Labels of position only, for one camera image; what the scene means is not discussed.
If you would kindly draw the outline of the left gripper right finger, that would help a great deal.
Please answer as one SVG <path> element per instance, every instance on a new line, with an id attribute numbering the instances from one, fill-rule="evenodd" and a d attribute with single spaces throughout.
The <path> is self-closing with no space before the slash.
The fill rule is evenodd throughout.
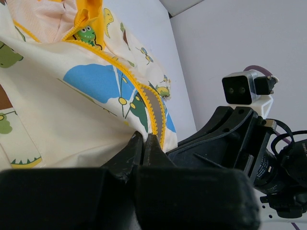
<path id="1" fill-rule="evenodd" d="M 257 230 L 260 214 L 242 171 L 176 167 L 149 135 L 138 167 L 138 222 L 143 230 Z"/>

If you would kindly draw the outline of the cream dinosaur print hooded jacket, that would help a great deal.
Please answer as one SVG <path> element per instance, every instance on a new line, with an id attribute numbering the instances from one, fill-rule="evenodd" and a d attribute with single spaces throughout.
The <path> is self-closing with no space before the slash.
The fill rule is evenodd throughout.
<path id="1" fill-rule="evenodd" d="M 134 132 L 177 147 L 170 80 L 101 0 L 0 3 L 0 167 L 96 167 Z"/>

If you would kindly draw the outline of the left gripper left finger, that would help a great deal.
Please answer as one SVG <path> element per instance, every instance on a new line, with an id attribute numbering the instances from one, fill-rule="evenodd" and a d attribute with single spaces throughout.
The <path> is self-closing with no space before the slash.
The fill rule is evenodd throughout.
<path id="1" fill-rule="evenodd" d="M 0 173 L 3 230 L 138 230 L 132 194 L 110 168 L 13 169 Z"/>

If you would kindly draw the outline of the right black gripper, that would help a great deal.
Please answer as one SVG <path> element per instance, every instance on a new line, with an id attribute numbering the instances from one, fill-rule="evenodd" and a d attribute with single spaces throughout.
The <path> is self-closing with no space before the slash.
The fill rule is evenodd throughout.
<path id="1" fill-rule="evenodd" d="M 270 136 L 277 123 L 247 107 L 218 106 L 209 121 L 195 134 L 167 153 L 184 168 L 236 168 L 256 180 Z"/>

